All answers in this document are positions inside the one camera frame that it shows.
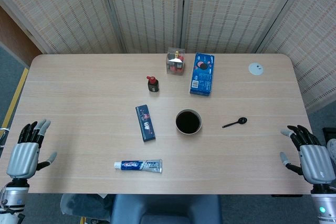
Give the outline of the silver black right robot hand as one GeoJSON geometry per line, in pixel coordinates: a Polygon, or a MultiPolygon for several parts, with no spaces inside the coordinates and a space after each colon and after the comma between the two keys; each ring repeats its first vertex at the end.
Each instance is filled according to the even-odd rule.
{"type": "Polygon", "coordinates": [[[335,180],[327,148],[307,128],[288,125],[286,130],[281,130],[281,134],[292,140],[300,159],[300,166],[293,165],[285,153],[281,152],[281,162],[287,169],[303,176],[312,185],[330,184],[335,180]]]}

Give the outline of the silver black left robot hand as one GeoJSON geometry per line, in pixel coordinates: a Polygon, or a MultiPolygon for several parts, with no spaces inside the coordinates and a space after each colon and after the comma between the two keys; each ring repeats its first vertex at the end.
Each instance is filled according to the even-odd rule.
{"type": "Polygon", "coordinates": [[[43,119],[39,122],[35,121],[27,124],[21,130],[18,142],[13,147],[6,171],[10,178],[29,179],[37,171],[54,162],[57,152],[53,152],[46,161],[38,161],[40,149],[50,124],[50,120],[43,119]]]}

